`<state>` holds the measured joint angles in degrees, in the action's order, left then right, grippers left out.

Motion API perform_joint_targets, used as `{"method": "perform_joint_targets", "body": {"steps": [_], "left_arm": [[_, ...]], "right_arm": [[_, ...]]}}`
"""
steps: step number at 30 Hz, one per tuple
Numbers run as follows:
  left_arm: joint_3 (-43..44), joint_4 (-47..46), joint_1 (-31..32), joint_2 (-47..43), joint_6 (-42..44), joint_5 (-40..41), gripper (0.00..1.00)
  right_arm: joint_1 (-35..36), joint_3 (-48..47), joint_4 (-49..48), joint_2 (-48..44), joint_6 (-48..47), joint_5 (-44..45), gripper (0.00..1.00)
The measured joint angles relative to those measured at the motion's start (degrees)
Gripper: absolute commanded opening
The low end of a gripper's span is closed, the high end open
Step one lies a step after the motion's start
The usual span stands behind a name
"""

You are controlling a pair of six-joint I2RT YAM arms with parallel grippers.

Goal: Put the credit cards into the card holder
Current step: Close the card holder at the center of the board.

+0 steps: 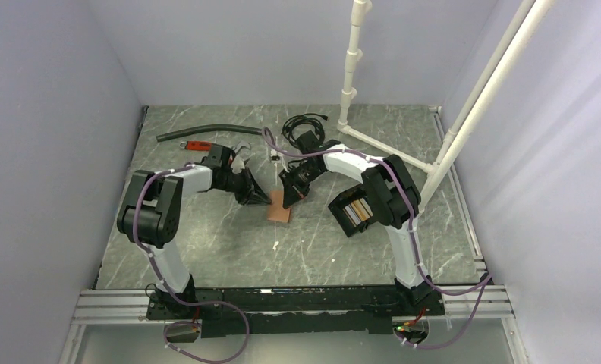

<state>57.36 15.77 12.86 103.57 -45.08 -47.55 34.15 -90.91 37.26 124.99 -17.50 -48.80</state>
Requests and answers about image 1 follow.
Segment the black card box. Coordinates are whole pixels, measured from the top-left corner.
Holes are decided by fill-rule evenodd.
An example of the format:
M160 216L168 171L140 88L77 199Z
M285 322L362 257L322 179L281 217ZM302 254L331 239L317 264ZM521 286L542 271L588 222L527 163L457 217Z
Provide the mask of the black card box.
M346 237L362 233L376 222L362 184L338 194L328 208Z

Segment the brown leather card holder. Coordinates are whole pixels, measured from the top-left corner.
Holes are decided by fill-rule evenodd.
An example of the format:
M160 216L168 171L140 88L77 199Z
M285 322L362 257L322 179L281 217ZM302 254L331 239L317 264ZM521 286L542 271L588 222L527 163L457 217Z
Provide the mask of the brown leather card holder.
M272 222L288 223L291 219L291 209L283 206L284 193L282 190L273 190L269 194L272 203L266 213L266 219Z

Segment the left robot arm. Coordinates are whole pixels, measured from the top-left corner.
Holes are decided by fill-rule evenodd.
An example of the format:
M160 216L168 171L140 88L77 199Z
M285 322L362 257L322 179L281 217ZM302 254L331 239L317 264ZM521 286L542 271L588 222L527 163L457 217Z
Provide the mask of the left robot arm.
M175 238L185 196L219 190L241 206L268 206L272 200L256 182L238 149L211 144L200 162L164 171L137 170L116 218L118 231L147 257L156 275L157 296L177 318L197 307L195 283Z

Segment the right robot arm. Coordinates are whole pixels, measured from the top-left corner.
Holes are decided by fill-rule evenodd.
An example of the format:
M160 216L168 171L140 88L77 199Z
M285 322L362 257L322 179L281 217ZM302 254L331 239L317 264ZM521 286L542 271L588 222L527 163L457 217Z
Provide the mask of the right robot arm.
M312 132L298 138L297 148L278 175L283 207L308 197L311 183L327 172L356 181L330 203L332 214L347 235L372 223L385 228L395 260L398 308L407 315L418 313L433 289L417 233L420 191L404 162L396 155L367 155L337 140L321 142Z

